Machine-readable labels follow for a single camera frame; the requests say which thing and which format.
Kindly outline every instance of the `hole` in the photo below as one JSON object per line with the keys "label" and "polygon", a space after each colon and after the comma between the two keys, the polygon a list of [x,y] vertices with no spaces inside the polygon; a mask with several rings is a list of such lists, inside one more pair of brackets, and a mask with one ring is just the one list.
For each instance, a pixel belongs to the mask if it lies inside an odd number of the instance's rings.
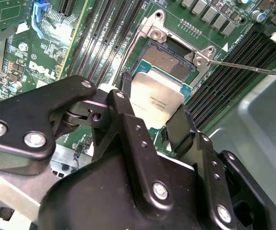
{"label": "hole", "polygon": [[233,198],[239,192],[241,192],[241,185],[239,180],[228,169],[225,170],[225,176],[230,197]]}
{"label": "hole", "polygon": [[209,141],[209,138],[206,135],[202,135],[202,137],[205,141]]}
{"label": "hole", "polygon": [[136,126],[137,131],[141,131],[141,126]]}
{"label": "hole", "polygon": [[92,121],[94,121],[94,122],[98,122],[100,120],[100,118],[101,118],[101,114],[94,113],[92,115]]}
{"label": "hole", "polygon": [[214,178],[217,179],[218,181],[221,179],[218,174],[214,174]]}
{"label": "hole", "polygon": [[240,24],[244,24],[246,22],[246,19],[245,18],[242,18],[241,20],[240,20]]}
{"label": "hole", "polygon": [[236,217],[245,227],[248,227],[253,223],[254,214],[246,202],[241,201],[238,203],[234,207],[233,211]]}
{"label": "hole", "polygon": [[208,54],[212,54],[212,53],[213,53],[213,51],[214,51],[214,49],[213,49],[213,48],[208,49]]}
{"label": "hole", "polygon": [[7,207],[2,207],[0,210],[0,218],[2,218],[4,221],[9,221],[10,218],[13,215],[14,210]]}
{"label": "hole", "polygon": [[158,12],[158,13],[156,14],[156,18],[161,19],[161,18],[162,18],[162,14]]}
{"label": "hole", "polygon": [[87,88],[91,88],[91,87],[92,87],[92,85],[90,84],[90,82],[88,82],[87,80],[83,80],[83,81],[81,82],[81,84],[82,84],[83,86],[87,87]]}
{"label": "hole", "polygon": [[147,145],[147,143],[146,143],[145,141],[142,141],[141,146],[142,146],[143,148],[147,148],[147,147],[148,147],[148,145]]}
{"label": "hole", "polygon": [[119,97],[121,97],[121,98],[125,98],[125,95],[124,95],[124,93],[122,93],[122,92],[117,92],[117,95],[118,95]]}

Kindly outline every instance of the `black mounting arm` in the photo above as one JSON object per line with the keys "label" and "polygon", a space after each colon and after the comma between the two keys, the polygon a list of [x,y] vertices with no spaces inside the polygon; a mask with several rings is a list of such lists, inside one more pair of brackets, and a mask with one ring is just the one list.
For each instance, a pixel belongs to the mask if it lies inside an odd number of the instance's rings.
{"label": "black mounting arm", "polygon": [[92,127],[93,162],[53,185],[39,229],[276,229],[276,206],[232,153],[213,150],[183,105],[166,133],[187,165],[159,156],[134,115],[126,79],[124,91],[106,93],[73,76],[0,102],[0,170],[7,172],[41,173],[56,138]]}

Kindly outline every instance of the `green circuit board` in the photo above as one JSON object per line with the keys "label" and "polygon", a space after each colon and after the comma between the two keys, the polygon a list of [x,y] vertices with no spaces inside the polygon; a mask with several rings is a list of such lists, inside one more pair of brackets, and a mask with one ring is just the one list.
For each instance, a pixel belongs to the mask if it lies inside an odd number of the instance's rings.
{"label": "green circuit board", "polygon": [[32,5],[32,0],[0,0],[0,30],[26,21]]}
{"label": "green circuit board", "polygon": [[[50,0],[50,9],[48,12],[43,12],[43,20],[38,24],[44,34],[44,39],[40,39],[36,31],[30,28],[28,31],[14,35],[7,40],[3,73],[0,73],[0,100],[15,95],[8,90],[13,77],[17,77],[22,84],[18,93],[50,84],[77,73],[96,84],[114,83],[118,87],[120,76],[116,76],[115,79],[112,77],[120,64],[121,57],[142,19],[149,17],[158,9],[164,10],[166,14],[165,27],[168,30],[198,49],[215,46],[217,52],[214,59],[224,60],[242,37],[250,31],[255,23],[251,14],[258,9],[263,0],[253,0],[249,4],[238,4],[231,0],[206,1],[208,6],[215,8],[219,14],[226,18],[226,22],[235,24],[235,29],[228,36],[222,34],[221,30],[214,28],[210,23],[203,21],[202,15],[193,14],[192,8],[184,7],[181,2],[181,0],[140,0],[126,3],[122,0],[77,0],[71,16],[65,17],[58,12],[60,1]],[[138,12],[135,12],[135,7],[139,4],[141,4],[140,8],[138,8]],[[275,12],[276,5],[269,4],[265,10],[268,18],[273,17]],[[134,14],[133,22],[129,24],[128,30],[125,30],[126,21]],[[96,28],[97,26],[100,27],[99,18],[106,15],[104,20],[107,23],[103,24],[101,34],[97,34]],[[113,22],[116,22],[120,17],[120,25],[115,26]],[[81,38],[86,30],[88,30],[86,39],[81,44]],[[122,32],[124,35],[118,41],[116,37]],[[148,39],[139,41],[123,71],[129,71],[132,68],[147,42]],[[100,47],[104,43],[105,49],[101,50]],[[82,68],[80,62],[84,61],[86,52],[90,54],[90,57],[85,62],[85,67]],[[191,90],[191,95],[198,91],[216,67],[214,65],[210,67],[200,82]],[[197,72],[192,73],[185,83],[189,85],[197,74]],[[256,85],[262,77],[260,75],[257,80],[249,84],[245,92]],[[191,95],[185,98],[185,102],[190,99]],[[173,153],[166,151],[165,147],[162,146],[160,133],[157,135],[157,132],[153,132],[151,136],[156,139],[155,144],[159,151],[173,156]],[[64,135],[57,140],[57,143],[67,148],[76,149],[79,144],[83,145],[88,138],[91,138],[91,129],[81,127],[74,133]]]}

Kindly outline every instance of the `gray metal panel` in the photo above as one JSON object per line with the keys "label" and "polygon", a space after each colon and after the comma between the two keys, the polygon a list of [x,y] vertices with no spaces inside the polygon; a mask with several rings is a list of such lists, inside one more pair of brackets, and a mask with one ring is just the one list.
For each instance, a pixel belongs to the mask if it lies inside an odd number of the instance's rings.
{"label": "gray metal panel", "polygon": [[206,6],[207,3],[204,0],[199,0],[194,6],[192,12],[196,15],[200,15]]}
{"label": "gray metal panel", "polygon": [[183,6],[185,6],[185,7],[190,8],[190,6],[192,5],[193,2],[194,2],[194,0],[183,0],[183,1],[181,2],[181,4],[182,4]]}
{"label": "gray metal panel", "polygon": [[206,22],[211,22],[212,19],[214,18],[214,16],[216,15],[217,10],[214,7],[210,7],[207,12],[205,13],[205,15],[202,17],[202,20],[206,21]]}
{"label": "gray metal panel", "polygon": [[276,205],[276,76],[267,76],[207,133],[230,150]]}
{"label": "gray metal panel", "polygon": [[219,30],[224,25],[224,23],[226,21],[227,21],[227,18],[225,16],[223,16],[222,14],[220,14],[212,26]]}

